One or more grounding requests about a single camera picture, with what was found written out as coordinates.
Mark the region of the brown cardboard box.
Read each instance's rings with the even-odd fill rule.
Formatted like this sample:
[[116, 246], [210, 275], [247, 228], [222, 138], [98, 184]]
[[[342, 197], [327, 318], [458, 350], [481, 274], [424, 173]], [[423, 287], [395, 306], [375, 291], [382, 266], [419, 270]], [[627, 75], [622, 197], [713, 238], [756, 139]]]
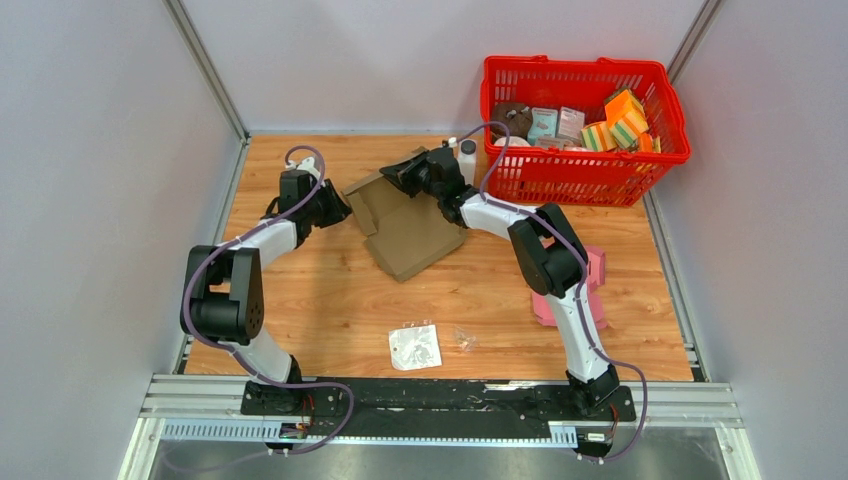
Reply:
[[377, 265], [403, 283], [463, 245], [467, 231], [443, 218], [434, 198], [411, 198], [375, 171], [342, 190]]

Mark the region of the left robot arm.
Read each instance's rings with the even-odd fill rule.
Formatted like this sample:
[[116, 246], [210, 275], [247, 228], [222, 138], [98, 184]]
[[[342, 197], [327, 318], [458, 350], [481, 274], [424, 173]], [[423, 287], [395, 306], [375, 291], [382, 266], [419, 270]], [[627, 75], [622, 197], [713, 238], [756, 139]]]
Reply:
[[251, 375], [243, 409], [265, 406], [282, 415], [309, 406], [299, 364], [264, 327], [262, 272], [299, 248], [315, 228], [345, 220], [352, 210], [332, 182], [308, 170], [281, 174], [279, 193], [246, 235], [188, 254], [180, 312], [182, 330], [233, 356]]

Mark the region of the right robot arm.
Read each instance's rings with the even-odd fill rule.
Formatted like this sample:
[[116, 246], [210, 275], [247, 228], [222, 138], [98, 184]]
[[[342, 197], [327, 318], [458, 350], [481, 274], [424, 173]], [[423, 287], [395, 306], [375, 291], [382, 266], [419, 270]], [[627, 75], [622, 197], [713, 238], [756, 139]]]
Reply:
[[571, 408], [586, 419], [605, 410], [620, 414], [618, 372], [602, 347], [589, 304], [588, 254], [561, 208], [521, 206], [472, 186], [447, 146], [423, 150], [379, 172], [411, 198], [435, 198], [447, 221], [511, 243], [525, 282], [554, 316], [566, 352]]

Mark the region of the teal small box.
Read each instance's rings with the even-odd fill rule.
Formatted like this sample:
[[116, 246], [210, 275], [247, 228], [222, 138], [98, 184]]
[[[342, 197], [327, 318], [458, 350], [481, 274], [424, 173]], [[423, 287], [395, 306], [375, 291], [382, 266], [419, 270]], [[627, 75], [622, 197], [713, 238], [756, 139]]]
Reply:
[[526, 140], [531, 146], [535, 146], [542, 137], [555, 137], [559, 111], [550, 108], [532, 107], [531, 126], [527, 132]]

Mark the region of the grey pink small box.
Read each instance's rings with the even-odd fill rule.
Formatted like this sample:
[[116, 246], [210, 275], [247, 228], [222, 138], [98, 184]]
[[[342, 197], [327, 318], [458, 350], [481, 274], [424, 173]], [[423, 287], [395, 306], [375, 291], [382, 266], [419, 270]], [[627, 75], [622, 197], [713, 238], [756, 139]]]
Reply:
[[570, 107], [559, 109], [556, 137], [575, 145], [582, 144], [582, 130], [585, 126], [585, 113]]

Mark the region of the pink paper box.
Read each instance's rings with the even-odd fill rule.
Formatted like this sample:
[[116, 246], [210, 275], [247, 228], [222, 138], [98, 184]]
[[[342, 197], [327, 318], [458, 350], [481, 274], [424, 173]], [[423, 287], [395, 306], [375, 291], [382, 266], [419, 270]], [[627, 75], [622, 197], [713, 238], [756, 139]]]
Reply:
[[[585, 250], [588, 255], [587, 298], [595, 326], [598, 330], [602, 330], [607, 327], [608, 323], [606, 321], [602, 299], [597, 290], [606, 283], [606, 253], [600, 247], [591, 245], [585, 246]], [[542, 326], [554, 327], [554, 315], [543, 296], [531, 292], [531, 300], [536, 321]]]

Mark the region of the white bottle black cap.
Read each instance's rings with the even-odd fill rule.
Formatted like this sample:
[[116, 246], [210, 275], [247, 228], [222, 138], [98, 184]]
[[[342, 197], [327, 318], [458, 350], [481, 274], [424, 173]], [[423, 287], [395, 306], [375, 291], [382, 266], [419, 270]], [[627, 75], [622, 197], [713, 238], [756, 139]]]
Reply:
[[475, 140], [466, 138], [459, 143], [457, 161], [464, 182], [473, 186], [477, 167], [477, 143]]

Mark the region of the white round lid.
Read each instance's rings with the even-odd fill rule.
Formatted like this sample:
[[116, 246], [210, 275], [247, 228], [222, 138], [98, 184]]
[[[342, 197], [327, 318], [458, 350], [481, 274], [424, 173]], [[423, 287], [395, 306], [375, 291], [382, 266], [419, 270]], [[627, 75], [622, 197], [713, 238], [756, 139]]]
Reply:
[[509, 139], [507, 139], [506, 137], [501, 137], [496, 139], [493, 145], [496, 147], [503, 147], [505, 145], [508, 145], [510, 147], [531, 147], [531, 144], [526, 139], [520, 136], [511, 136]]

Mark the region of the white plastic bag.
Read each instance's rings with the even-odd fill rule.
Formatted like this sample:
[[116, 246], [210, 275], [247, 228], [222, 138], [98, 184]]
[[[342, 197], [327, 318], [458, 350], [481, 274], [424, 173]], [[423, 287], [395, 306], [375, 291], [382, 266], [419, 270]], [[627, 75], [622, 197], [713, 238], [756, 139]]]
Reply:
[[395, 370], [413, 371], [443, 365], [435, 325], [395, 329], [388, 336], [390, 361]]

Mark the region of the small clear screw bag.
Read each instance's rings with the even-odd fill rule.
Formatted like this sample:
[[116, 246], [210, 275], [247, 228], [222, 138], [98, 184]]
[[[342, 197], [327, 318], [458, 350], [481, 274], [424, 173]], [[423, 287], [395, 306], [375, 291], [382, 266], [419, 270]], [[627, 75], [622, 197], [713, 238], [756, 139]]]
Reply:
[[454, 328], [454, 339], [458, 349], [463, 353], [473, 351], [478, 344], [477, 337], [461, 327]]

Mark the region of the red plastic basket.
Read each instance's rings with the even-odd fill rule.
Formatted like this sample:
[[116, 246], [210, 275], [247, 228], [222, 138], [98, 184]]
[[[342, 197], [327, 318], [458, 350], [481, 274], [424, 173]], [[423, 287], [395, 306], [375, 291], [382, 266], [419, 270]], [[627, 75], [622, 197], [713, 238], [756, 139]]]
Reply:
[[563, 151], [494, 145], [489, 129], [483, 146], [497, 168], [487, 191], [515, 203], [631, 206], [672, 168], [691, 156], [686, 122], [665, 66], [656, 61], [554, 60], [544, 55], [488, 56], [483, 61], [480, 114], [493, 118], [504, 102], [529, 107], [570, 107], [589, 122], [604, 118], [604, 103], [627, 88], [642, 103], [660, 152]]

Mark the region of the striped sponge pack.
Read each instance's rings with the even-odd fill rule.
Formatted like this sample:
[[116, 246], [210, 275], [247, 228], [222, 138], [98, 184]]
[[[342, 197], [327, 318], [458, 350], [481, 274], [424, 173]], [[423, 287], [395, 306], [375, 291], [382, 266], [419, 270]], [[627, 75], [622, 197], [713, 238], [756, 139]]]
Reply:
[[598, 121], [581, 129], [583, 147], [594, 152], [610, 152], [617, 142], [605, 121]]

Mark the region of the orange green sponge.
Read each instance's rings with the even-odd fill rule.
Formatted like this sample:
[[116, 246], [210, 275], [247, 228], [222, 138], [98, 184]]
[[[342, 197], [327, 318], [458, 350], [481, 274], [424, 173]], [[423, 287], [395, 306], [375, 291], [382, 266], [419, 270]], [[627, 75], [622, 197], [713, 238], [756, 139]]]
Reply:
[[622, 87], [604, 103], [605, 122], [620, 148], [629, 149], [638, 143], [650, 126], [641, 101], [631, 89]]

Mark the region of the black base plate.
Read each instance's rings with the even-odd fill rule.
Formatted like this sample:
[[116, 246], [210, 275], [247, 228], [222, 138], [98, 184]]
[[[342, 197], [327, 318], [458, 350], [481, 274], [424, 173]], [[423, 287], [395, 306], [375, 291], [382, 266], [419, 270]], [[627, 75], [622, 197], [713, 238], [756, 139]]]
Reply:
[[320, 436], [338, 429], [347, 437], [541, 440], [557, 421], [610, 426], [638, 418], [627, 387], [620, 387], [616, 394], [620, 414], [603, 410], [586, 418], [571, 408], [567, 384], [319, 377], [301, 384], [309, 406], [289, 415], [265, 406], [245, 412], [246, 385], [241, 414], [289, 417], [305, 422], [308, 433]]

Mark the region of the aluminium frame rail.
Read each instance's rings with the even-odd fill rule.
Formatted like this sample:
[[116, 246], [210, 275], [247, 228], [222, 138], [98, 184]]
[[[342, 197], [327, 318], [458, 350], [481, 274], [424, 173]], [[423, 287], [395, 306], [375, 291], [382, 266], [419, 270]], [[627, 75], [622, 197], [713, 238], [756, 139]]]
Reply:
[[119, 475], [145, 479], [160, 444], [582, 448], [645, 452], [653, 434], [707, 434], [705, 450], [732, 479], [756, 479], [732, 389], [722, 383], [622, 384], [588, 411], [556, 381], [309, 378], [298, 393], [239, 376], [155, 375]]

